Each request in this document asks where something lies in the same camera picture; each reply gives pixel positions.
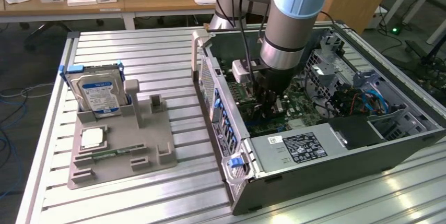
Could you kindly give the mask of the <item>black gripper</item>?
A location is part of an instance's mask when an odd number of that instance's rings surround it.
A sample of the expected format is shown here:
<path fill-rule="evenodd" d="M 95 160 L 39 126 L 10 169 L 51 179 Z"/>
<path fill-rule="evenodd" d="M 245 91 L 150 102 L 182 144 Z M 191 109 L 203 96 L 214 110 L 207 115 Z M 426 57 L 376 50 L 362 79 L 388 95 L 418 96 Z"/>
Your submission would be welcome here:
<path fill-rule="evenodd" d="M 278 70 L 266 68 L 260 70 L 256 83 L 257 99 L 273 99 L 282 96 L 296 75 L 294 69 Z"/>

